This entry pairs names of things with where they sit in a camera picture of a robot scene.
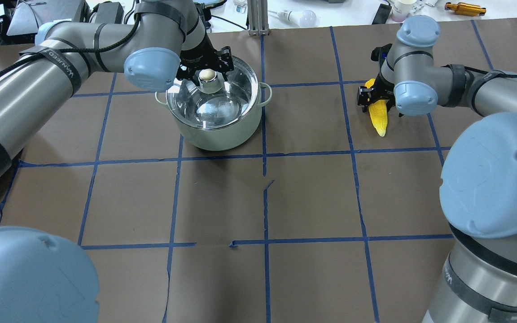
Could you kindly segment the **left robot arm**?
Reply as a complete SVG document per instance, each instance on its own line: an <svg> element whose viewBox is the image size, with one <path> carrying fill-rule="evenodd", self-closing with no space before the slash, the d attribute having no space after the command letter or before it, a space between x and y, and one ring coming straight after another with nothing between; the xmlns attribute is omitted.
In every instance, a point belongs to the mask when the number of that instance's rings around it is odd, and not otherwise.
<svg viewBox="0 0 517 323"><path fill-rule="evenodd" d="M0 177L94 72L163 92L197 71L234 69L231 49L213 47L191 0L141 0L134 21L48 22L34 47L0 72ZM98 294L95 266L77 243L0 226L0 323L96 323Z"/></svg>

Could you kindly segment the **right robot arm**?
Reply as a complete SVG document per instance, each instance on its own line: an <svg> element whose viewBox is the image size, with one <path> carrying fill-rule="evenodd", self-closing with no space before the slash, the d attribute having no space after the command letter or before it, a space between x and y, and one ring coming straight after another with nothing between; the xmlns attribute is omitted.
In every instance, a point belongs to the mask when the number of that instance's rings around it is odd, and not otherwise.
<svg viewBox="0 0 517 323"><path fill-rule="evenodd" d="M481 116L441 172L439 200L456 242L423 322L517 323L517 74L436 67L440 33L431 17L408 17L392 44L373 50L379 73L358 104L367 111L386 100L404 116L461 106Z"/></svg>

